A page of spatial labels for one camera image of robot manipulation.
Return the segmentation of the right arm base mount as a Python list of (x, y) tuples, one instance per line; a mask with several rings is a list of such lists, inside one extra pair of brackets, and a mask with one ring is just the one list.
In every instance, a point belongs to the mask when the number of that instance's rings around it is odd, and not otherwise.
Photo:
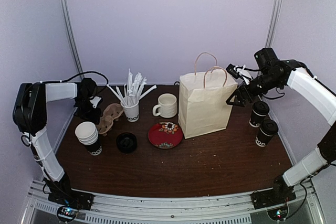
[(254, 191), (251, 195), (251, 201), (254, 209), (267, 210), (268, 217), (274, 221), (284, 221), (289, 216), (288, 202), (296, 199), (296, 194), (277, 195), (275, 190), (267, 189), (264, 191)]

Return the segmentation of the black paper coffee cup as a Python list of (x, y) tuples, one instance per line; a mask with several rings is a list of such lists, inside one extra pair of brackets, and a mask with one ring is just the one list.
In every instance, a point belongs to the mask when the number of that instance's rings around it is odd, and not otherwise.
[(267, 115), (268, 114), (260, 114), (252, 110), (250, 119), (249, 119), (250, 126), (254, 128), (260, 127), (262, 121), (266, 118)]

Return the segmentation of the cream paper bag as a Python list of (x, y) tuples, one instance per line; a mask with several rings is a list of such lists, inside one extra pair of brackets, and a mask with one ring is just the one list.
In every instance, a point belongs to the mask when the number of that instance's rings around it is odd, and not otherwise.
[(194, 63), (194, 72), (180, 76), (178, 124), (184, 137), (192, 138), (227, 128), (232, 106), (226, 103), (238, 83), (217, 59), (215, 66), (205, 72), (197, 71), (200, 53)]

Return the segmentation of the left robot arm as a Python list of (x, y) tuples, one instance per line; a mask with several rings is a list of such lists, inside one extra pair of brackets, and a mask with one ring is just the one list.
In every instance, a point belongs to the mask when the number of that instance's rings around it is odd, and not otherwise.
[(64, 205), (71, 205), (76, 197), (69, 177), (59, 164), (47, 134), (47, 103), (73, 99), (77, 116), (97, 125), (101, 102), (97, 84), (91, 78), (81, 82), (22, 83), (13, 109), (13, 121), (22, 132), (22, 142), (30, 147), (34, 160), (44, 173), (52, 193)]

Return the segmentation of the black plastic cup lid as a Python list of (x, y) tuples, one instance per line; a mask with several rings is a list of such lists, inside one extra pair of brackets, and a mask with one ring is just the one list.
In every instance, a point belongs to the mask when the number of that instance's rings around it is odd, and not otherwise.
[(253, 104), (253, 112), (259, 116), (268, 115), (270, 108), (266, 102), (257, 101)]

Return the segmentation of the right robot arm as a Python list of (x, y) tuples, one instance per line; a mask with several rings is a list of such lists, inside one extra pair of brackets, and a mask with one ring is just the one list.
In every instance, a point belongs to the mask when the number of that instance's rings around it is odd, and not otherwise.
[(322, 123), (326, 130), (309, 154), (275, 179), (269, 199), (279, 204), (289, 196), (296, 184), (316, 175), (335, 161), (335, 93), (305, 63), (294, 59), (278, 59), (272, 48), (259, 50), (254, 58), (258, 66), (256, 72), (259, 73), (254, 78), (249, 74), (251, 69), (245, 66), (229, 64), (226, 68), (232, 77), (242, 79), (226, 103), (244, 107), (247, 102), (252, 103), (255, 97), (265, 95), (270, 90), (288, 87), (298, 96), (295, 102), (288, 102), (296, 106), (286, 110), (289, 112), (289, 121), (302, 130), (309, 126), (304, 116), (310, 120), (316, 116), (315, 121)]

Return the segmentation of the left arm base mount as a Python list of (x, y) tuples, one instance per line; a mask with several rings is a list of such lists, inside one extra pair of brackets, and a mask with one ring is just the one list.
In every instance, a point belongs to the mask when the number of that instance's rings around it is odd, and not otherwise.
[(48, 200), (60, 204), (56, 210), (57, 218), (68, 223), (74, 221), (80, 210), (90, 210), (94, 195), (80, 191), (72, 191), (70, 196), (62, 193), (50, 193)]

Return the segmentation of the cardboard cup carrier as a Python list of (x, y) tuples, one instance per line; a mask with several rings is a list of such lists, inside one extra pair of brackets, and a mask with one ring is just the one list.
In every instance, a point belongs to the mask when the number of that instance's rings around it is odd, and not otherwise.
[(100, 122), (96, 125), (98, 134), (106, 136), (111, 131), (115, 121), (119, 120), (119, 117), (123, 114), (123, 107), (120, 104), (109, 104), (103, 111)]

